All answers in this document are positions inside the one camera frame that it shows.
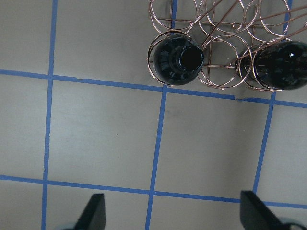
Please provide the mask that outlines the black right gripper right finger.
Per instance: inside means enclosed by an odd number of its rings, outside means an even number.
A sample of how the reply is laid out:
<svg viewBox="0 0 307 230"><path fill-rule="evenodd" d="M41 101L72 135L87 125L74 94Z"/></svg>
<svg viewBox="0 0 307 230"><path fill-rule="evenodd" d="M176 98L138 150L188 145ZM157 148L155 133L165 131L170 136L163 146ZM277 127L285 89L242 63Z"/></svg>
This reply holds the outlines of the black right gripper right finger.
<svg viewBox="0 0 307 230"><path fill-rule="evenodd" d="M276 230L282 222L252 192L240 193L240 222L245 230Z"/></svg>

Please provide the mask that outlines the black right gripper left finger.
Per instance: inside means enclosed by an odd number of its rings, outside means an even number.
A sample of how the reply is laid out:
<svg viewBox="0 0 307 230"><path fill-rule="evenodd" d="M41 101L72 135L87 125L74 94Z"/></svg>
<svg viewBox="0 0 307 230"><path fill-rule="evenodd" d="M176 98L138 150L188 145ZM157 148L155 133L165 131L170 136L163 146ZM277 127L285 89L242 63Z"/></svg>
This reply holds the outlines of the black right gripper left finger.
<svg viewBox="0 0 307 230"><path fill-rule="evenodd" d="M104 194L93 194L74 226L74 230L104 230L106 208Z"/></svg>

